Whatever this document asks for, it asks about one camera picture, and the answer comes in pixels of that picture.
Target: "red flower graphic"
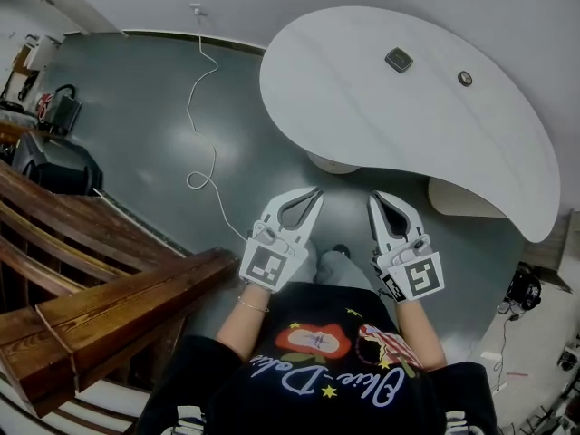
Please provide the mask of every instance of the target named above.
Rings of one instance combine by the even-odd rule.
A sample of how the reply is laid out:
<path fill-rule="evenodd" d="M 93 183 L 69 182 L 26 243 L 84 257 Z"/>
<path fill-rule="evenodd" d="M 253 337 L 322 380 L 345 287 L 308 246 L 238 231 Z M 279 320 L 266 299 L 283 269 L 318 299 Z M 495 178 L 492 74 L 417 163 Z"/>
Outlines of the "red flower graphic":
<path fill-rule="evenodd" d="M 275 339 L 279 348 L 294 352 L 339 359 L 351 349 L 351 341 L 338 324 L 324 327 L 310 324 L 293 324 Z"/>

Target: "wall outlet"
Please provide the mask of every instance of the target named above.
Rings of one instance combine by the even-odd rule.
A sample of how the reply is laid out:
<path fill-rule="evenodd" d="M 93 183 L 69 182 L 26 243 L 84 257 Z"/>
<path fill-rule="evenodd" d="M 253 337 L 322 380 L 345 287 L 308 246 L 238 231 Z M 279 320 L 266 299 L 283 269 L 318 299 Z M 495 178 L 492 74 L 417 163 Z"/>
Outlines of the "wall outlet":
<path fill-rule="evenodd" d="M 208 11 L 201 4 L 189 4 L 195 16 L 208 16 Z"/>

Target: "curved tabletop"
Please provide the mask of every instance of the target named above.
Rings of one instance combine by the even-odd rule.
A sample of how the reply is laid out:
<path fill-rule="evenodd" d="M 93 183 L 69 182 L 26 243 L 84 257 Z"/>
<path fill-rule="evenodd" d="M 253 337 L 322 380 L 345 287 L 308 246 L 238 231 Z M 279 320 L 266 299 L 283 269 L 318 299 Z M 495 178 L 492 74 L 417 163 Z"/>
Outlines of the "curved tabletop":
<path fill-rule="evenodd" d="M 413 59 L 403 73 L 385 62 L 396 47 Z M 447 180 L 533 242 L 554 225 L 560 178 L 542 123 L 487 56 L 434 24 L 359 6 L 307 14 L 268 47 L 260 88 L 277 127 L 307 151 Z"/>

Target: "round black object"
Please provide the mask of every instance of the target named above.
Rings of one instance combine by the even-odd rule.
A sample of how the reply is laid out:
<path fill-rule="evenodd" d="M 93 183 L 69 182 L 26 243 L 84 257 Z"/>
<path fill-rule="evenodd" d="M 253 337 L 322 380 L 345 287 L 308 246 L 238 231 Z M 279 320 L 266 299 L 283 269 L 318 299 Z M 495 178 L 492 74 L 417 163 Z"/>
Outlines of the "round black object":
<path fill-rule="evenodd" d="M 459 79 L 459 83 L 464 87 L 469 87 L 473 83 L 473 78 L 467 71 L 461 71 L 457 75 L 457 78 Z"/>

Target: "bracelet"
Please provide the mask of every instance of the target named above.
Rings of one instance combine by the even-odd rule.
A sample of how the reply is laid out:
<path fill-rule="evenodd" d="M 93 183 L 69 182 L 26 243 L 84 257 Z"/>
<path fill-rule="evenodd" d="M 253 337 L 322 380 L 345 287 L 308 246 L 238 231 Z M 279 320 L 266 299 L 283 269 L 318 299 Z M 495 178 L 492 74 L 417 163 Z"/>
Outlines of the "bracelet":
<path fill-rule="evenodd" d="M 270 310 L 268 308 L 266 308 L 266 309 L 260 309 L 260 308 L 256 308 L 255 306 L 252 306 L 251 304 L 246 303 L 245 301 L 242 300 L 242 297 L 241 296 L 239 296 L 237 298 L 237 300 L 242 305 L 247 306 L 248 308 L 255 309 L 256 311 L 259 311 L 260 313 L 269 313 L 270 312 Z"/>

